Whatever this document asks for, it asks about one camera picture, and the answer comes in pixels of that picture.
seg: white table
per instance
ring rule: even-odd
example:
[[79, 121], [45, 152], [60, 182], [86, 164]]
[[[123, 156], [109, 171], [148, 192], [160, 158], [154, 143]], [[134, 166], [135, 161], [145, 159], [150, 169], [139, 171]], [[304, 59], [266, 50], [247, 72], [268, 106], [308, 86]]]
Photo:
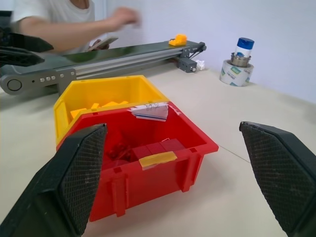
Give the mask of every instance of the white table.
[[[285, 237], [256, 183], [238, 126], [243, 120], [291, 131], [316, 153], [316, 105], [253, 84], [228, 86], [211, 71], [186, 74], [167, 65], [143, 74], [221, 148], [205, 157], [189, 192], [89, 223], [84, 236]], [[55, 153], [57, 98], [0, 92], [0, 221]]]

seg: white wall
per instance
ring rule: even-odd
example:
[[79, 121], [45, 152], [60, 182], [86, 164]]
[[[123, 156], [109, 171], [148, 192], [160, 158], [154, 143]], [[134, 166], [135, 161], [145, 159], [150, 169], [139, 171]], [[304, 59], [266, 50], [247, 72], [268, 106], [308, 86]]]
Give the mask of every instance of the white wall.
[[183, 33], [206, 43], [200, 58], [219, 71], [238, 38], [251, 38], [251, 80], [316, 103], [315, 0], [108, 0], [108, 11], [125, 4], [142, 12], [143, 27], [120, 32], [121, 45]]
[[12, 11], [13, 4], [13, 0], [0, 0], [0, 11]]

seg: white t-shirt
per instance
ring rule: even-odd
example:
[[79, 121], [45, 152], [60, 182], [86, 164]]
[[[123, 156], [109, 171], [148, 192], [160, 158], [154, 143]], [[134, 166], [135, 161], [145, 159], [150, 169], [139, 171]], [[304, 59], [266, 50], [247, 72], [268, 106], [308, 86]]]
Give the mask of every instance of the white t-shirt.
[[[50, 23], [93, 22], [95, 21], [94, 3], [89, 0], [88, 9], [79, 9], [70, 0], [15, 0], [11, 19], [14, 31], [19, 32], [19, 21], [30, 16], [40, 17]], [[62, 54], [86, 52], [88, 48], [87, 43]]]

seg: hand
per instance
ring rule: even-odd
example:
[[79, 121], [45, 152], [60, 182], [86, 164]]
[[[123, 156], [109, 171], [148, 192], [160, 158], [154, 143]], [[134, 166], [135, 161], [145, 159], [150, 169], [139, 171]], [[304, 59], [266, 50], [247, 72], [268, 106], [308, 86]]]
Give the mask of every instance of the hand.
[[[98, 44], [99, 42], [101, 42], [100, 39], [98, 39], [96, 42], [94, 42], [92, 46], [95, 46], [95, 45]], [[104, 45], [103, 47], [97, 47], [97, 48], [95, 48], [93, 51], [96, 51], [96, 50], [103, 50], [103, 49], [109, 49], [109, 47], [110, 47], [110, 46], [109, 46], [108, 44], [106, 44], [106, 45]]]
[[137, 11], [127, 8], [120, 7], [115, 10], [112, 17], [110, 17], [110, 23], [113, 31], [120, 30], [124, 25], [139, 24], [140, 16]]

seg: red plastic bin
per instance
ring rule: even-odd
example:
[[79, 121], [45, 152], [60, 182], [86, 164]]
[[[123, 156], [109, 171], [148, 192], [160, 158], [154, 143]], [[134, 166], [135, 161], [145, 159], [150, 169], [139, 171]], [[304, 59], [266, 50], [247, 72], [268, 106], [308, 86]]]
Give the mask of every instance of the red plastic bin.
[[[196, 181], [204, 155], [218, 151], [205, 133], [173, 103], [168, 104], [166, 121], [136, 118], [129, 109], [119, 109], [81, 115], [68, 131], [65, 137], [99, 123], [108, 127], [90, 221], [112, 214], [122, 216], [128, 208], [178, 190], [188, 191]], [[143, 156], [161, 152], [166, 156], [171, 152], [175, 159], [142, 165]]]

